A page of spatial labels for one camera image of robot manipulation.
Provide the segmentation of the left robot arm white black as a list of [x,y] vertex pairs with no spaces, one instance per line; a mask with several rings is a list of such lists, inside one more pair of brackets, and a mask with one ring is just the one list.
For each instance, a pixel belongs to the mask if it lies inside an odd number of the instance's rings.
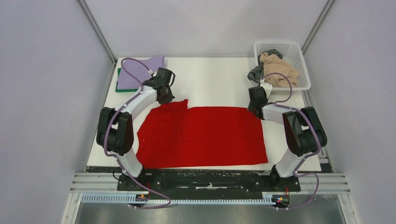
[[143,165],[133,152],[133,121],[155,102],[160,105],[172,102],[175,97],[171,86],[175,77],[171,70],[159,68],[127,102],[116,108],[104,107],[100,111],[96,142],[103,147],[106,156],[116,159],[135,190],[143,189],[147,178],[141,174]]

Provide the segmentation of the red t shirt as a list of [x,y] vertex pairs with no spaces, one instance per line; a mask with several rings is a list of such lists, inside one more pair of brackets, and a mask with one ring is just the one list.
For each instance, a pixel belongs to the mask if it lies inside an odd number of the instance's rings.
[[268,162],[261,121],[246,108],[192,107],[188,100],[153,108],[138,133],[145,168],[256,165]]

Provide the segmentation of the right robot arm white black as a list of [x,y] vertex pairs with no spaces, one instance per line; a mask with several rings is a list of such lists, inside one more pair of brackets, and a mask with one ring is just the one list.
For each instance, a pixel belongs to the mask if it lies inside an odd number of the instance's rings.
[[305,160],[317,155],[328,139],[313,107],[297,109],[278,103],[269,103],[261,86],[248,89],[248,110],[257,118],[283,125],[288,149],[281,160],[272,167],[270,185],[275,190],[284,189],[297,178],[297,171]]

